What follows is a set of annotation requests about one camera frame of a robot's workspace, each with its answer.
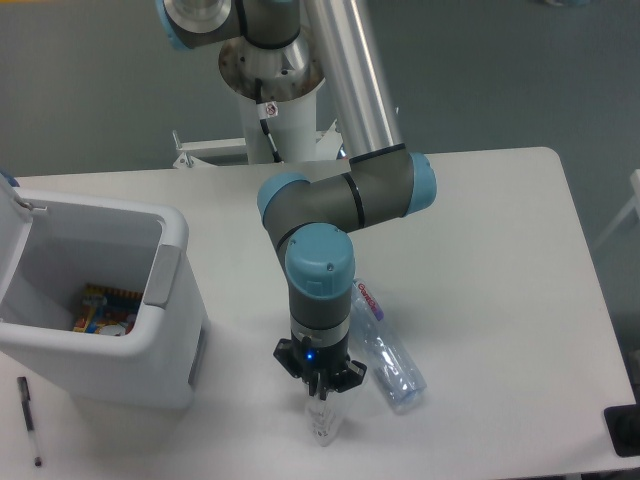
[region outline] white plastic container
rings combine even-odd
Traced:
[[[0,350],[72,394],[188,406],[209,321],[187,239],[171,207],[0,179]],[[144,292],[129,334],[71,331],[87,283]]]

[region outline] black pen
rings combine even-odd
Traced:
[[[33,428],[33,417],[31,416],[31,409],[29,408],[31,395],[29,394],[27,377],[18,377],[18,390],[20,390],[20,401],[22,402],[24,422],[27,424],[27,435],[29,435],[29,442],[31,443],[31,449],[33,450],[33,463],[36,467],[40,467],[42,466],[42,457],[40,456],[40,449],[38,448],[38,442],[36,440],[36,432]]]

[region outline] bin lid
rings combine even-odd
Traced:
[[[0,302],[4,299],[32,225],[31,211],[0,176]]]

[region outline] bottle label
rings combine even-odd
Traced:
[[[367,302],[367,305],[369,305],[369,308],[371,309],[373,315],[378,320],[382,320],[384,318],[384,312],[382,311],[382,308],[380,308],[380,304],[376,301],[374,296],[371,295],[369,290],[367,290],[367,286],[364,284],[364,282],[356,280],[356,288],[360,292],[360,295],[362,295],[364,301]]]

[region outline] cable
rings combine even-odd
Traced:
[[[256,78],[255,97],[256,106],[264,103],[262,101],[262,80],[259,78]],[[273,163],[282,163],[284,160],[278,152],[278,147],[276,147],[276,142],[273,140],[273,136],[269,131],[269,124],[267,123],[266,118],[260,119],[260,127],[262,128],[262,133],[264,133],[265,137],[267,137],[267,140],[269,141],[269,148],[271,148],[271,155],[273,155]]]

